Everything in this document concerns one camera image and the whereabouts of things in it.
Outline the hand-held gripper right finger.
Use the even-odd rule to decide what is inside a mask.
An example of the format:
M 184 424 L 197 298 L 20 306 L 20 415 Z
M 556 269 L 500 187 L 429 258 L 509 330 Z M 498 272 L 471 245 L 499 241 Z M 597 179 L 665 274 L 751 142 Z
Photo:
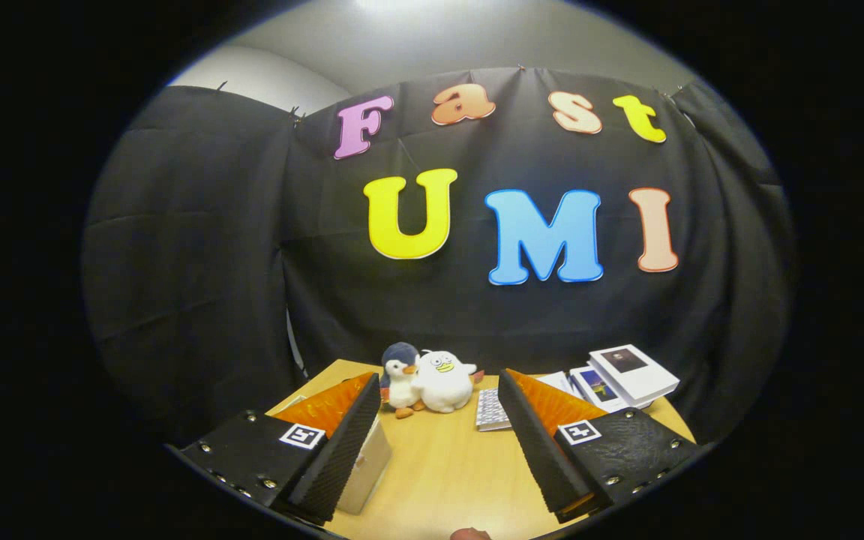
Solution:
M 547 510 L 560 523 L 628 505 L 703 451 L 637 407 L 607 412 L 513 369 L 499 373 L 497 390 Z

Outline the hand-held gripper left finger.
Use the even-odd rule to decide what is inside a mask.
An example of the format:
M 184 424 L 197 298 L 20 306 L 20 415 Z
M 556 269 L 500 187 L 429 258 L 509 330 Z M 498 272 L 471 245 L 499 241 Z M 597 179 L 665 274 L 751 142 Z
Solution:
M 380 404 L 380 375 L 367 371 L 271 415 L 242 411 L 177 452 L 233 495 L 322 526 L 334 516 Z

